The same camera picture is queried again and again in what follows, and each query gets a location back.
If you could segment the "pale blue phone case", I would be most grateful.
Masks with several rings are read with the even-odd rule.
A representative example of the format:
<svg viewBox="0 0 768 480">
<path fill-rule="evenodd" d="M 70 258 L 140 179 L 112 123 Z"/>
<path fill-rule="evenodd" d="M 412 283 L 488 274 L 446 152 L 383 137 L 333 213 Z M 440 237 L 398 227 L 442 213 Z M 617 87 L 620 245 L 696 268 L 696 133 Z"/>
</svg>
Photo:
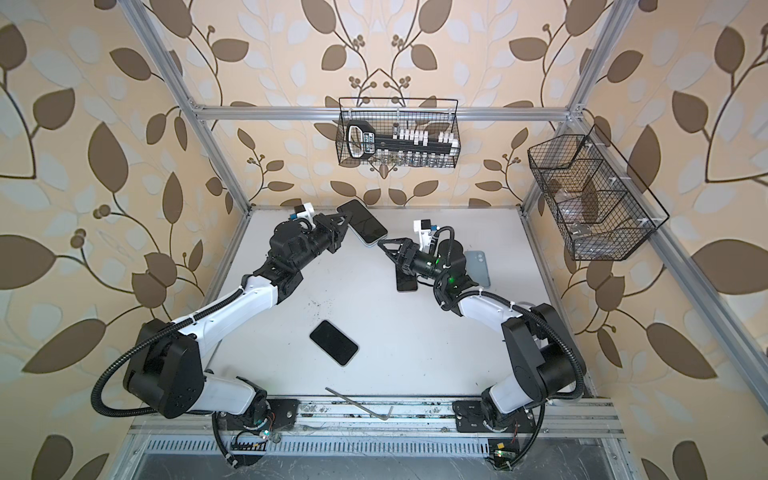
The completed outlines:
<svg viewBox="0 0 768 480">
<path fill-rule="evenodd" d="M 491 286 L 488 261 L 483 251 L 466 251 L 466 272 L 480 287 Z"/>
</svg>

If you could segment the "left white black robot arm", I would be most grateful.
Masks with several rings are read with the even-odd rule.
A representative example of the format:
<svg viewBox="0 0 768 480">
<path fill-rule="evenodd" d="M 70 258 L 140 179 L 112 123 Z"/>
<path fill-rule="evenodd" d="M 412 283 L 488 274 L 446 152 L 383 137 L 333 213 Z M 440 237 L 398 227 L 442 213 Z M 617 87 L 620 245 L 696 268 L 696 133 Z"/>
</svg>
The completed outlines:
<svg viewBox="0 0 768 480">
<path fill-rule="evenodd" d="M 145 323 L 135 346 L 97 379 L 92 408 L 111 418 L 227 414 L 250 429 L 260 427 L 269 418 L 265 391 L 243 377 L 205 372 L 203 359 L 247 321 L 285 301 L 301 283 L 304 267 L 341 247 L 350 219 L 348 213 L 317 213 L 278 224 L 265 262 L 229 295 L 171 322 Z"/>
</svg>

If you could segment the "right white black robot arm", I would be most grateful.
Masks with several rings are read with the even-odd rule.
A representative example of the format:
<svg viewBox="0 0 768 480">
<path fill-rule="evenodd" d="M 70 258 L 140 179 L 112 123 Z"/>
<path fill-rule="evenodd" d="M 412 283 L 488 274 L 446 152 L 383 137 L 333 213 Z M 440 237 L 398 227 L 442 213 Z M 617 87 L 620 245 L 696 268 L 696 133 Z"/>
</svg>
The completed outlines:
<svg viewBox="0 0 768 480">
<path fill-rule="evenodd" d="M 483 425 L 504 431 L 517 414 L 550 400 L 578 400 L 587 387 L 585 361 L 565 322 L 547 303 L 524 306 L 481 287 L 451 226 L 419 231 L 420 239 L 380 240 L 396 271 L 431 281 L 441 310 L 476 320 L 501 333 L 512 373 L 480 396 Z"/>
</svg>

